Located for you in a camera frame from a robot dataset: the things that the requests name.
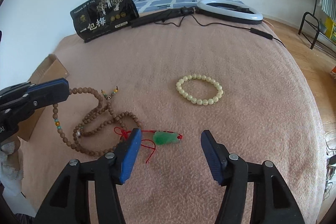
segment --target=black metal stand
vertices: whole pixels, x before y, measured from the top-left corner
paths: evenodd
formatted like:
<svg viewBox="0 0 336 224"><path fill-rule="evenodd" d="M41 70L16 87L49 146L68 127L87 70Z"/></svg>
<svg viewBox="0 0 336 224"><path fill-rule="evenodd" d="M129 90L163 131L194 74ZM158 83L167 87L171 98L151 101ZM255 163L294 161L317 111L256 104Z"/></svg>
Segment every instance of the black metal stand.
<svg viewBox="0 0 336 224"><path fill-rule="evenodd" d="M329 48L327 45L325 45L325 44L323 44L323 43L321 43L320 41L317 40L318 37L319 37L319 34L321 34L321 35L324 36L326 39L328 39L331 43L333 43L332 40L330 40L328 37L326 37L326 36L320 31L320 22L319 22L319 20L318 20L318 19L316 18L316 16L315 16L316 5L317 5L317 0L315 0L314 12L313 12L313 13L305 12L305 13L303 14L302 21L301 21L301 26L300 26L299 33L298 33L298 34L300 35L300 34L302 33L302 35L308 40L308 42L311 44L311 46L310 46L310 49L311 49L311 50L314 48L316 42L319 42L322 46L324 46L324 47L326 47L328 50L330 50L330 52L327 51L326 49L324 49L324 48L318 46L318 45L316 45L316 47L320 48L322 51L324 51L324 52L328 53L329 55L331 55L332 57L336 58L336 52L335 52L334 50L332 50L332 49ZM306 20L306 16L307 16L307 15L310 15L311 17L313 17L313 19L316 20L317 25L314 25L314 24L312 24L311 22L309 22L308 20ZM315 34L314 37L312 37L312 36L310 36L310 35L308 35L308 34L302 32L303 24L304 24L305 22L307 22L307 23L308 23L308 24L315 30L316 34Z"/></svg>

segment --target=bed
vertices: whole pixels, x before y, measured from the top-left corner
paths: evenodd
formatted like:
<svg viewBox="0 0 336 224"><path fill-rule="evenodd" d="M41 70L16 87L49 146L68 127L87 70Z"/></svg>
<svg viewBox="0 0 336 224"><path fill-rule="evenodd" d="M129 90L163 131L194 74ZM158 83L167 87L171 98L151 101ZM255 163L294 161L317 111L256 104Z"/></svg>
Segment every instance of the bed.
<svg viewBox="0 0 336 224"><path fill-rule="evenodd" d="M176 8L171 0L155 1L136 0L135 4L140 12L153 6L163 9L161 5ZM220 22L195 16L202 24ZM265 23L253 27L276 36ZM87 44L71 35L54 53L70 73L71 88L111 92L117 85L112 102L116 113L133 112L144 129L183 136L179 143L158 147L147 164L151 151L140 149L131 178L118 186L126 223L214 223L225 189L212 179L203 155L200 134L204 129L246 161L273 161L306 223L315 223L326 172L322 122L305 77L279 42L227 26L201 27L186 17L179 28L155 24L124 28ZM192 73L209 75L222 84L224 95L218 103L193 105L179 95L175 83ZM215 90L206 84L189 81L186 87L196 97L211 98ZM72 129L95 107L92 97L71 95L59 104L59 120L69 139ZM93 160L63 143L52 116L53 108L47 107L29 142L21 145L22 192L36 209L70 159ZM134 127L128 120L125 123ZM112 147L119 139L115 126L82 138L82 145L93 150ZM249 223L252 190L249 185L243 223ZM95 224L93 184L89 195Z"/></svg>

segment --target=metal rack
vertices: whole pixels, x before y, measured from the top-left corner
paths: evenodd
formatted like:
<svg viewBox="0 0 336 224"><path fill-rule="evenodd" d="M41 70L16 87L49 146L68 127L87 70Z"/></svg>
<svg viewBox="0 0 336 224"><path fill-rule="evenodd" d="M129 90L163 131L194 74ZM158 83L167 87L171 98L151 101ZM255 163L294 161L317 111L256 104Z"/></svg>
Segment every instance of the metal rack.
<svg viewBox="0 0 336 224"><path fill-rule="evenodd" d="M327 40L329 40L332 44L334 44L334 42L332 40L330 40L330 38L328 38L327 36L324 35L324 33L322 33L320 31L320 22L319 20L316 18L315 16L315 11L316 11L316 5L317 5L317 0L315 0L315 5L314 5L314 11L313 13L310 12L305 12L303 14L302 17L302 21L301 21L301 25L300 25L300 29L298 34L300 35L302 33L302 35L308 40L308 42L311 44L310 49L312 50L314 48L314 46L320 48L322 51L328 53L329 55L331 55L332 57L336 58L336 51L331 49L330 47L328 47L327 45L323 44L321 41L318 41L318 37L321 34L323 37L325 37ZM316 20L317 25L312 24L310 21L306 20L306 16L310 15L311 17L313 17L313 19ZM307 22L316 32L315 36L312 37L311 35L302 32L302 28L303 28L303 24Z"/></svg>

